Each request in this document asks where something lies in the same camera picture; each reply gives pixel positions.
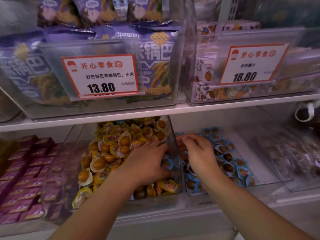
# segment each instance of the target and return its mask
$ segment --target person's left hand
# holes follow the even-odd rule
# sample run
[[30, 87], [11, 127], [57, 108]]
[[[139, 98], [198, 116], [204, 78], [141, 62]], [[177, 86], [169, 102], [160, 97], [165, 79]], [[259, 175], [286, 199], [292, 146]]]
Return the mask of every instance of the person's left hand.
[[134, 149], [116, 171], [129, 177], [136, 188], [164, 178], [171, 178], [173, 172], [160, 167], [163, 155], [167, 150], [167, 143], [160, 145], [159, 140], [154, 140], [151, 144], [147, 142]]

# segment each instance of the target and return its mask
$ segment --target white shelf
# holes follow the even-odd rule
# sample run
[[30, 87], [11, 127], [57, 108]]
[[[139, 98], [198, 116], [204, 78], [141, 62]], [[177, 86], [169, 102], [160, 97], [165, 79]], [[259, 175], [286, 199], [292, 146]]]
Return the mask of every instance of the white shelf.
[[48, 118], [34, 121], [28, 118], [16, 118], [13, 121], [0, 124], [0, 132], [20, 131], [38, 128], [49, 128], [64, 125], [77, 125], [86, 123], [97, 123], [102, 121], [124, 120], [141, 117], [153, 117], [162, 115], [175, 115], [193, 113], [200, 111], [210, 111], [219, 109], [242, 108], [249, 106], [259, 106], [266, 104], [279, 104], [298, 101], [309, 101], [320, 99], [318, 93], [304, 93], [298, 95], [286, 95], [277, 97], [262, 97], [239, 100], [233, 102], [220, 102], [214, 104], [203, 104], [198, 106], [189, 105], [185, 96], [181, 93], [178, 96], [178, 104], [174, 106], [152, 107], [143, 109], [122, 110], [108, 113], [86, 114], [78, 116], [65, 116], [58, 118]]

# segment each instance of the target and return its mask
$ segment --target person's right hand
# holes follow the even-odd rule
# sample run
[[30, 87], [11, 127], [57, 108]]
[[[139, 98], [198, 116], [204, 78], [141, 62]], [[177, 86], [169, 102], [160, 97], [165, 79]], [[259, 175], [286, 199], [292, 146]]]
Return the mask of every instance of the person's right hand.
[[189, 163], [200, 181], [206, 185], [213, 177], [223, 177], [218, 166], [211, 143], [196, 134], [177, 137], [179, 151], [188, 151]]

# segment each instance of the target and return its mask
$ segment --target red border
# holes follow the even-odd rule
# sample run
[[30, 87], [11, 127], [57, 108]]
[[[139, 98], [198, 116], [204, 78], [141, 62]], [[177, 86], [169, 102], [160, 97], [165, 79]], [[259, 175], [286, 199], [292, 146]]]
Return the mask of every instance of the red border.
[[290, 44], [288, 44], [288, 47], [286, 48], [286, 50], [284, 51], [281, 59], [279, 60], [278, 64], [276, 65], [273, 73], [270, 75], [270, 78], [267, 79], [267, 80], [259, 80], [259, 81], [238, 81], [238, 82], [231, 82], [231, 83], [221, 83], [222, 82], [222, 78], [223, 78], [223, 75], [224, 75], [224, 72], [226, 70], [226, 67], [227, 67], [227, 64], [228, 64], [228, 61], [229, 61], [229, 57], [230, 57], [230, 53], [231, 53], [231, 49], [233, 48], [244, 48], [244, 47], [262, 47], [262, 46], [284, 46], [286, 45], [285, 43], [281, 43], [281, 44], [265, 44], [265, 45], [235, 45], [235, 46], [230, 46], [230, 49], [229, 49], [229, 54], [228, 54], [228, 58], [226, 59], [226, 66], [224, 67], [223, 69], [223, 72], [222, 72], [222, 76], [221, 76], [221, 79], [220, 79], [220, 84], [219, 85], [230, 85], [230, 84], [247, 84], [247, 83], [257, 83], [257, 82], [266, 82], [266, 81], [270, 81], [273, 79], [273, 76], [275, 75], [279, 65], [281, 64], [281, 62], [283, 61], [283, 59], [285, 58], [289, 48], [290, 48]]
[[74, 80], [72, 79], [72, 76], [70, 75], [70, 72], [65, 64], [65, 61], [64, 60], [68, 60], [68, 59], [81, 59], [81, 58], [97, 58], [97, 57], [118, 57], [118, 56], [131, 56], [132, 57], [132, 62], [133, 62], [133, 68], [134, 68], [134, 75], [135, 75], [135, 79], [136, 79], [136, 87], [137, 87], [137, 90], [135, 91], [126, 91], [126, 92], [111, 92], [111, 93], [97, 93], [97, 94], [90, 94], [90, 95], [87, 95], [87, 94], [83, 94], [83, 96], [93, 96], [95, 98], [98, 98], [94, 95], [109, 95], [109, 94], [121, 94], [121, 93], [132, 93], [132, 95], [134, 95], [135, 93], [139, 93], [139, 86], [138, 86], [138, 77], [137, 77], [137, 69], [136, 69], [136, 62], [134, 60], [134, 54], [121, 54], [121, 55], [103, 55], [103, 56], [66, 56], [66, 57], [61, 57], [61, 60], [62, 60], [62, 64], [63, 64], [63, 67], [64, 69], [66, 70], [67, 74], [68, 74], [68, 77], [70, 79], [70, 81], [72, 82], [72, 85], [74, 87], [74, 89], [76, 90], [77, 92], [77, 95], [80, 99], [89, 99], [89, 98], [84, 98], [84, 97], [80, 97], [80, 93], [79, 93], [79, 90], [76, 86], [76, 84], [74, 83]]

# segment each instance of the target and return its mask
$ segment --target price tag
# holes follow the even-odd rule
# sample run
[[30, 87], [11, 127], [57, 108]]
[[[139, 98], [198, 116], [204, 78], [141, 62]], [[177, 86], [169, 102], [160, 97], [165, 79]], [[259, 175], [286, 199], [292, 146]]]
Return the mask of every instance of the price tag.
[[134, 95], [139, 91], [133, 54], [61, 59], [80, 99]]
[[270, 81], [289, 44], [231, 46], [220, 85]]

